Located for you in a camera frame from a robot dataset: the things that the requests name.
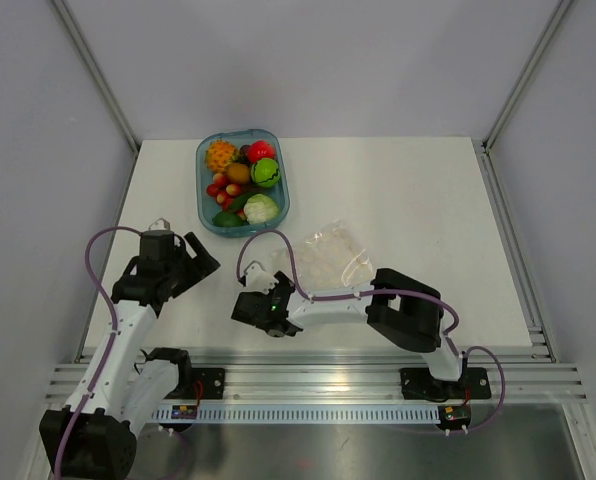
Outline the green toy watermelon ball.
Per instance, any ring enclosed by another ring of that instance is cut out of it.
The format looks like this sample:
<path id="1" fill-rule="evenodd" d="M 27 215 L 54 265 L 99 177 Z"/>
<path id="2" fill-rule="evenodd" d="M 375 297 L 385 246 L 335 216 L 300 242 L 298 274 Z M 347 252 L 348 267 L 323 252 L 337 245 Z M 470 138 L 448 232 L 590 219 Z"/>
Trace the green toy watermelon ball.
<path id="1" fill-rule="evenodd" d="M 279 182 L 281 171 L 275 159 L 263 157 L 252 164 L 250 175 L 256 185 L 262 188 L 271 188 Z"/>

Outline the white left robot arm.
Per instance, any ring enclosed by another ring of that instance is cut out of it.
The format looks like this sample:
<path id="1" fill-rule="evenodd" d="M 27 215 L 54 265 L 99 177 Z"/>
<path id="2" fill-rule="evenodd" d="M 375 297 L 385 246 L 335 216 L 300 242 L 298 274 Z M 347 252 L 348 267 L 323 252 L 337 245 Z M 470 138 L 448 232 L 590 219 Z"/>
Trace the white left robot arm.
<path id="1" fill-rule="evenodd" d="M 99 291 L 111 319 L 82 380 L 61 409 L 47 410 L 40 421 L 55 478 L 126 478 L 138 437 L 163 400 L 190 395 L 200 405 L 206 386 L 184 349 L 157 347 L 136 380 L 129 376 L 164 305 L 219 266 L 193 233 L 140 233 L 137 255 L 112 290 Z"/>

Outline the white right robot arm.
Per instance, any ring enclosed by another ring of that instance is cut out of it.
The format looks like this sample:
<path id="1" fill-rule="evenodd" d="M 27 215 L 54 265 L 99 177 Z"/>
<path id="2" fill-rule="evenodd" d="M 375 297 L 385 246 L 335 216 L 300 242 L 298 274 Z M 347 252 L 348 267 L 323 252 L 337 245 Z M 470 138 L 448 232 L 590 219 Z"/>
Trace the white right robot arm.
<path id="1" fill-rule="evenodd" d="M 457 311 L 440 292 L 411 277 L 382 268 L 358 287 L 310 293 L 282 272 L 270 275 L 251 266 L 240 283 L 247 289 L 238 295 L 231 318 L 273 338 L 329 325 L 364 325 L 420 355 L 423 367 L 400 370 L 405 400 L 466 404 L 492 397 L 486 370 L 471 366 L 450 337 L 459 326 Z"/>

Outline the clear zip top bag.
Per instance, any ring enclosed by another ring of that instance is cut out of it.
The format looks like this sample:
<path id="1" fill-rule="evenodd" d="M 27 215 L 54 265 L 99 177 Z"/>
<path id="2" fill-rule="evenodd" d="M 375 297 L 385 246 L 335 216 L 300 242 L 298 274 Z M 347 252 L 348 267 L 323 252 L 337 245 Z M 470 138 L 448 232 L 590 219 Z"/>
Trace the clear zip top bag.
<path id="1" fill-rule="evenodd" d="M 364 246 L 343 220 L 336 220 L 291 244 L 296 278 L 305 291 L 350 288 L 374 278 Z"/>

